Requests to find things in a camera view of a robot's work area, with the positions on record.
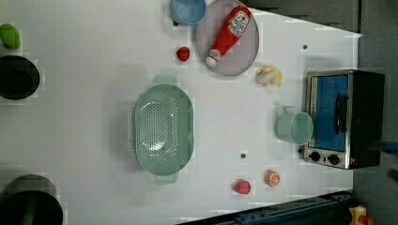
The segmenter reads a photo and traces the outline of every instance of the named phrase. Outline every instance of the white table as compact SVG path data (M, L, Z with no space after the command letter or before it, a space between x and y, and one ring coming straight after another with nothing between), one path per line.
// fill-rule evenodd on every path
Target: white table
M173 27L167 0L0 0L0 22L22 32L17 52L45 82L24 101L0 100L0 180L50 178L65 224L174 224L352 188L353 173L299 159L276 138L283 105L301 108L308 70L355 68L358 35L253 10L260 49L236 77L208 70L192 27ZM189 62L174 53L191 47ZM281 88L255 83L263 65L284 74ZM158 187L136 161L131 114L155 75L175 75L194 103L194 157L177 183ZM240 154L246 153L246 159ZM276 170L276 188L264 182ZM245 178L253 190L234 193Z

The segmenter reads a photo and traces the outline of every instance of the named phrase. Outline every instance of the red toy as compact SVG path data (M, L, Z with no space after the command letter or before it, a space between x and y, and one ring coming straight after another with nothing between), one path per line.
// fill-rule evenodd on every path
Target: red toy
M206 58L206 63L209 66L215 67L217 62L237 43L249 25L251 18L251 12L244 6L232 9L222 24L217 39Z
M182 62L186 62L190 58L190 49L187 47L181 47L177 52L176 52L176 57L178 57L179 60Z
M241 180L235 184L235 191L239 194L249 194L251 189L250 183L245 180Z

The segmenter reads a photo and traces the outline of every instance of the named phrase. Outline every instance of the oven handle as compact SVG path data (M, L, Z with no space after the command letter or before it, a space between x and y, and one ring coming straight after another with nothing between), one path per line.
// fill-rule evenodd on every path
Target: oven handle
M334 127L336 134L346 132L348 96L338 94L334 108Z

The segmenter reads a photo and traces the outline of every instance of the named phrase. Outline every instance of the toaster oven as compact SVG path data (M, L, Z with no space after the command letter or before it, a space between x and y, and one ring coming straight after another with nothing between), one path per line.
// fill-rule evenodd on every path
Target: toaster oven
M308 73L306 113L314 122L304 160L356 169L380 164L384 75L359 70Z

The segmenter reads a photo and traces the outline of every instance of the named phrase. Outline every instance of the green mug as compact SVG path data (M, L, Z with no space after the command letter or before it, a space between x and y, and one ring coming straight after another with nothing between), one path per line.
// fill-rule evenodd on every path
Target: green mug
M313 136L314 124L311 116L305 112L296 112L293 106L286 106L276 123L276 132L280 140L303 145Z

